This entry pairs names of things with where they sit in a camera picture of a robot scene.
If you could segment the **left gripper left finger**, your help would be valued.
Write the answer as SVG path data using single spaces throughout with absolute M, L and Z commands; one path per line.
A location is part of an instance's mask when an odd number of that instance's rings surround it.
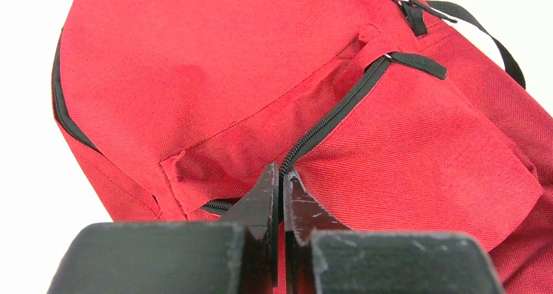
M 278 285 L 278 166 L 213 222 L 83 228 L 50 293 L 271 293 Z

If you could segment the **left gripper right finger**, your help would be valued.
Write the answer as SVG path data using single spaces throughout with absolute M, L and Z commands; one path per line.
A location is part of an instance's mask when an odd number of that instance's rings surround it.
M 355 231 L 291 170 L 282 179 L 288 293 L 503 293 L 487 253 L 453 232 Z

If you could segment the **red student backpack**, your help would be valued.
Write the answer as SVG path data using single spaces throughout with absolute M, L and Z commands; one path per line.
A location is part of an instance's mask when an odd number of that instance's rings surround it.
M 270 163 L 353 229 L 457 231 L 552 292 L 552 118 L 423 0 L 74 0 L 55 119 L 114 220 L 216 220 Z

